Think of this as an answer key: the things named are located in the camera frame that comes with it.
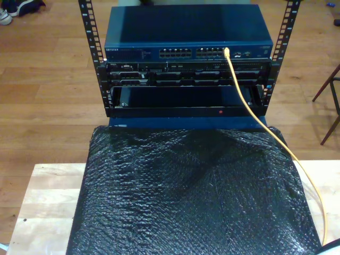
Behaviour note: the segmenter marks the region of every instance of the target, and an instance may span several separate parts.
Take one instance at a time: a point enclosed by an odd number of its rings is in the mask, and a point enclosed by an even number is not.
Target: black bubble wrap
[[[298,255],[319,247],[298,172],[269,134],[95,129],[67,254]]]

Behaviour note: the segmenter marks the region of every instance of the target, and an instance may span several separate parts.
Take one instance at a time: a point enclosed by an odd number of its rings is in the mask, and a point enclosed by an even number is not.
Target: light wood tabletop
[[[340,160],[302,161],[324,198],[328,238],[340,238]],[[66,253],[85,164],[35,165],[8,249],[8,255]],[[318,234],[324,224],[317,194],[297,167]]]

